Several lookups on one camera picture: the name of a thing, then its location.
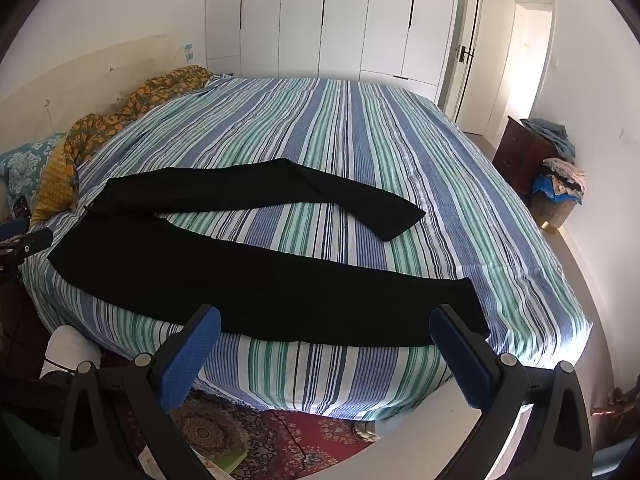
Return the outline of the black pants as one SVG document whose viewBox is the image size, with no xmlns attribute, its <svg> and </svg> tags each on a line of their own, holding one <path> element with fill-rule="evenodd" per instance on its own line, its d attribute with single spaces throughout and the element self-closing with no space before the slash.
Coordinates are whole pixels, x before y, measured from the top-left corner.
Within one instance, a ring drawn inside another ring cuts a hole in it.
<svg viewBox="0 0 640 480">
<path fill-rule="evenodd" d="M 221 327 L 263 341 L 425 347 L 449 306 L 490 333 L 472 282 L 396 272 L 216 240 L 174 226 L 176 212 L 333 204 L 388 242 L 423 217 L 404 198 L 286 159 L 219 169 L 164 168 L 107 180 L 49 261 L 61 278 L 113 306 L 184 324 L 203 306 Z"/>
</svg>

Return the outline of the mustard dotted pillow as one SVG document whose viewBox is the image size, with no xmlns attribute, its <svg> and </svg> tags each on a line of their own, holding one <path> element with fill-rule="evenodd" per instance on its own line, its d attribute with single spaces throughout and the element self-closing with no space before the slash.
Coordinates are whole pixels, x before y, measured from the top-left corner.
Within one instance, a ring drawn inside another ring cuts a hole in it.
<svg viewBox="0 0 640 480">
<path fill-rule="evenodd" d="M 74 210 L 77 203 L 78 174 L 73 149 L 67 136 L 58 142 L 42 170 L 32 222 L 45 222 L 60 212 Z"/>
</svg>

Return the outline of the teal patterned pillow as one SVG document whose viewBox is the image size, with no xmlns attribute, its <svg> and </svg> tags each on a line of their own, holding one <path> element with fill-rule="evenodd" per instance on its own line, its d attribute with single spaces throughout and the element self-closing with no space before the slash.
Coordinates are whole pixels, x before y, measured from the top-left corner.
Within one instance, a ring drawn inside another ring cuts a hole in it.
<svg viewBox="0 0 640 480">
<path fill-rule="evenodd" d="M 6 185 L 6 201 L 10 209 L 21 197 L 29 208 L 34 206 L 43 168 L 64 136 L 64 133 L 55 133 L 47 139 L 23 144 L 1 155 L 1 180 Z"/>
</svg>

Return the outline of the orange floral blanket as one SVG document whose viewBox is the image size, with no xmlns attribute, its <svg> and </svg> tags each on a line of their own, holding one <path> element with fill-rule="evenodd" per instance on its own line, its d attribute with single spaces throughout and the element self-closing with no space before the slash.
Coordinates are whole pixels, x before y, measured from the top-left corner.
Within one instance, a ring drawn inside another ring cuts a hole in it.
<svg viewBox="0 0 640 480">
<path fill-rule="evenodd" d="M 172 70 L 146 80 L 124 99 L 113 113 L 88 114 L 78 119 L 66 133 L 63 145 L 65 172 L 77 183 L 78 168 L 123 128 L 168 101 L 204 88 L 213 74 L 198 65 Z"/>
</svg>

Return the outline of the beige padded headboard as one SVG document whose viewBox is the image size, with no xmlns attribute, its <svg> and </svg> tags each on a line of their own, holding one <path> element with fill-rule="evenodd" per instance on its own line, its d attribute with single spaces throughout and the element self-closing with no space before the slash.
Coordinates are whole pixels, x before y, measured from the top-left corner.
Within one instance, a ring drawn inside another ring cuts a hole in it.
<svg viewBox="0 0 640 480">
<path fill-rule="evenodd" d="M 142 82 L 192 60 L 191 46 L 156 35 L 56 66 L 1 101 L 1 151 L 64 133 L 87 114 L 111 114 Z"/>
</svg>

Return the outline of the red patterned rug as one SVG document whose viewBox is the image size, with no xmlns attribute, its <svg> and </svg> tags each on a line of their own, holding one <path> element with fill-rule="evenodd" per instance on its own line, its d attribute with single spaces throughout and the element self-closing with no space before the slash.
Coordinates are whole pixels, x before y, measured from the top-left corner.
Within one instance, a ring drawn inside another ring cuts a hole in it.
<svg viewBox="0 0 640 480">
<path fill-rule="evenodd" d="M 301 479 L 372 444 L 364 422 L 301 412 L 258 412 L 191 391 L 170 413 L 194 452 L 235 479 Z"/>
</svg>

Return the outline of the laundry basket with clothes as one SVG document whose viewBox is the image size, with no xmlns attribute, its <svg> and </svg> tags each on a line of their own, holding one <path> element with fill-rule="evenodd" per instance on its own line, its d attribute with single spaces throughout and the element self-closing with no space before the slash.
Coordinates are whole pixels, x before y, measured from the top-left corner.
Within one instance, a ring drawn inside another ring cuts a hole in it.
<svg viewBox="0 0 640 480">
<path fill-rule="evenodd" d="M 555 233 L 586 192 L 586 174 L 566 160 L 549 157 L 542 161 L 533 180 L 529 211 L 538 226 Z"/>
</svg>

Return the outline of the dark wooden dresser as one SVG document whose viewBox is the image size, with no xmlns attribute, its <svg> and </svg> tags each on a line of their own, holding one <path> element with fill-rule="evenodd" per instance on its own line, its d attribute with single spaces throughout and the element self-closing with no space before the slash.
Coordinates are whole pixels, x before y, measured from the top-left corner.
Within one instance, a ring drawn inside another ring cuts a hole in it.
<svg viewBox="0 0 640 480">
<path fill-rule="evenodd" d="M 558 152 L 550 141 L 509 117 L 492 164 L 528 204 L 542 162 L 556 156 Z"/>
</svg>

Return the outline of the grey clothes on dresser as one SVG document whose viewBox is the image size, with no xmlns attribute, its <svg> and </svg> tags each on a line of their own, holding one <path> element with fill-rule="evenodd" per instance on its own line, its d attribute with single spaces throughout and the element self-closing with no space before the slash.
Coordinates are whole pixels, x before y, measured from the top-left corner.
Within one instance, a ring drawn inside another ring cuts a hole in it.
<svg viewBox="0 0 640 480">
<path fill-rule="evenodd" d="M 551 142 L 562 159 L 571 164 L 575 161 L 576 148 L 563 125 L 542 118 L 523 118 L 521 123 Z"/>
</svg>

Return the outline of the striped blue green bedsheet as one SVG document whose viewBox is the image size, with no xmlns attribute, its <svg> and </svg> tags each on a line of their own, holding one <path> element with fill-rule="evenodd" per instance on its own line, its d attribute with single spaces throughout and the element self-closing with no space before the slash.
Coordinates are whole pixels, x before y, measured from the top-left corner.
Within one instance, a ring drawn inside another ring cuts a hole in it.
<svg viewBox="0 0 640 480">
<path fill-rule="evenodd" d="M 204 304 L 195 385 L 258 410 L 379 420 L 449 378 L 446 304 L 497 353 L 576 363 L 591 322 L 529 211 L 430 100 L 335 79 L 145 81 L 78 119 L 34 209 L 21 274 L 45 326 L 123 356 Z"/>
</svg>

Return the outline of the white door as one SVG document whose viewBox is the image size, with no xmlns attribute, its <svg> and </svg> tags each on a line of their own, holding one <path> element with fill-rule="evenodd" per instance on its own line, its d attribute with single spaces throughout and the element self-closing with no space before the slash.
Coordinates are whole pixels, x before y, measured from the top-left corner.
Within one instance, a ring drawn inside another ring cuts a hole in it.
<svg viewBox="0 0 640 480">
<path fill-rule="evenodd" d="M 514 0 L 458 0 L 440 96 L 460 130 L 490 138 L 515 16 Z"/>
</svg>

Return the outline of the white wardrobe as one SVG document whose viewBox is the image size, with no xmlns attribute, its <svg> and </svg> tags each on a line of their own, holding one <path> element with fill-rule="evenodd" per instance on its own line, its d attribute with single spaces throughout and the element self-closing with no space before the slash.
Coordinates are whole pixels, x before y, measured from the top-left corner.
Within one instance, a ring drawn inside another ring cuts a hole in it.
<svg viewBox="0 0 640 480">
<path fill-rule="evenodd" d="M 238 77 L 379 82 L 435 101 L 457 0 L 205 0 L 206 63 Z"/>
</svg>

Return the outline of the white bed frame base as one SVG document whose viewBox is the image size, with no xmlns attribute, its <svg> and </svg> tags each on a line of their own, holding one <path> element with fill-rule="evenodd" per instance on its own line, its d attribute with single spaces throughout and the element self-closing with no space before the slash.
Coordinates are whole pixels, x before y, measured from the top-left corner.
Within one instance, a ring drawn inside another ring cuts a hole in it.
<svg viewBox="0 0 640 480">
<path fill-rule="evenodd" d="M 52 333 L 44 352 L 40 377 L 57 370 L 74 372 L 84 361 L 91 361 L 96 368 L 100 368 L 101 358 L 99 347 L 76 328 L 70 325 L 58 326 Z"/>
</svg>

